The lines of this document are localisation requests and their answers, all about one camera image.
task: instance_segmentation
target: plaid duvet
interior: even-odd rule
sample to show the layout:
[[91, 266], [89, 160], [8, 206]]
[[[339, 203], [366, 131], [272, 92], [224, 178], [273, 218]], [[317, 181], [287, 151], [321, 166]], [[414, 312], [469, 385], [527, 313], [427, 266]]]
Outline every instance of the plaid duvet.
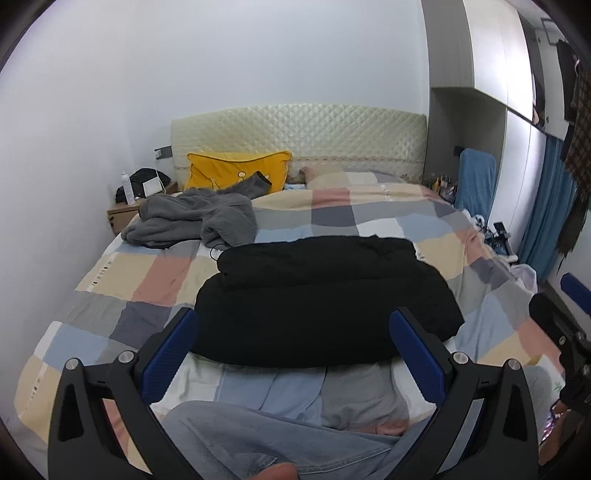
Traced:
[[[531, 295], [482, 243], [469, 219], [430, 190], [405, 183], [350, 184], [278, 192], [254, 200], [253, 206], [257, 242], [322, 235], [409, 239], [447, 280], [465, 317], [448, 348], [491, 365], [510, 357], [527, 364], [545, 354], [561, 371], [558, 349], [529, 318]], [[22, 370], [14, 404], [30, 435], [47, 441], [53, 398], [67, 359], [76, 356], [85, 365], [99, 364], [125, 349], [138, 349], [179, 308], [192, 306], [200, 286], [216, 272], [212, 253], [199, 241], [165, 250], [123, 243], [103, 255]], [[286, 306], [304, 312], [308, 307], [306, 299]], [[190, 354], [167, 395], [152, 409], [161, 417], [185, 400], [236, 403], [337, 429], [385, 434], [402, 433], [434, 408], [422, 399], [400, 360], [273, 371], [217, 364]], [[141, 466], [114, 403], [106, 404], [124, 451]]]

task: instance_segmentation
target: black bag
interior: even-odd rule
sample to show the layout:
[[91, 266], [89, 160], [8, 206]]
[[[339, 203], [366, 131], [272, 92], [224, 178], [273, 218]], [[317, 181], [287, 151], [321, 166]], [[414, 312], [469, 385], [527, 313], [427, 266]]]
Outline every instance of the black bag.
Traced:
[[[130, 175], [129, 180], [131, 181], [131, 188], [134, 191], [134, 196], [142, 199], [146, 198], [144, 182], [153, 179], [155, 176], [156, 169], [154, 168], [141, 168], [133, 175]], [[158, 176], [160, 177], [160, 181], [163, 183], [164, 188], [166, 188], [170, 184], [170, 177], [159, 170]], [[123, 187], [119, 187], [115, 193], [115, 203], [125, 202], [125, 192], [123, 191]]]

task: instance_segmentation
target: pillowcase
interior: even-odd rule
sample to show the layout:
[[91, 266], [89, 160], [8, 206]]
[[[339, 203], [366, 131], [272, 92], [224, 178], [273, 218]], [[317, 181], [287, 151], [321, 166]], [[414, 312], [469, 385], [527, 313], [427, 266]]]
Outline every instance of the pillowcase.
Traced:
[[285, 184], [291, 153], [199, 152], [190, 153], [187, 158], [191, 162], [191, 176], [185, 189], [225, 189], [260, 171], [271, 182], [269, 193], [274, 193]]
[[339, 189], [351, 185], [380, 185], [405, 183], [400, 177], [378, 170], [346, 171], [339, 165], [319, 165], [302, 168], [308, 189]]

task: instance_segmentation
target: gray fleece blanket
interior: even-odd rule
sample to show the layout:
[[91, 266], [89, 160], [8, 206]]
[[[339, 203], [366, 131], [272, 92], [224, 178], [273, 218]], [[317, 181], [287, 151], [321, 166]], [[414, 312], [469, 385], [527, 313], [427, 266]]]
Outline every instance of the gray fleece blanket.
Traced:
[[123, 229], [121, 238], [148, 248], [169, 248], [195, 239], [220, 250], [251, 244], [257, 232], [251, 200], [270, 188], [271, 183], [256, 172], [215, 192], [191, 188], [176, 197], [156, 194], [142, 203], [139, 221]]

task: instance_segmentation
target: nightstand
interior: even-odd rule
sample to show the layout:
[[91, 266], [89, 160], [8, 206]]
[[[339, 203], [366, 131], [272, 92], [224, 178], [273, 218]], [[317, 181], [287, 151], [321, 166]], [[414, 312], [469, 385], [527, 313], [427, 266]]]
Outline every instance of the nightstand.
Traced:
[[[165, 191], [167, 194], [177, 193], [178, 184], [176, 182], [171, 183], [166, 187]], [[115, 235], [121, 233], [121, 230], [123, 230], [130, 223], [131, 219], [137, 215], [139, 206], [143, 202], [145, 202], [145, 199], [137, 199], [133, 205], [117, 203], [113, 208], [107, 210], [107, 218], [109, 219], [111, 229]]]

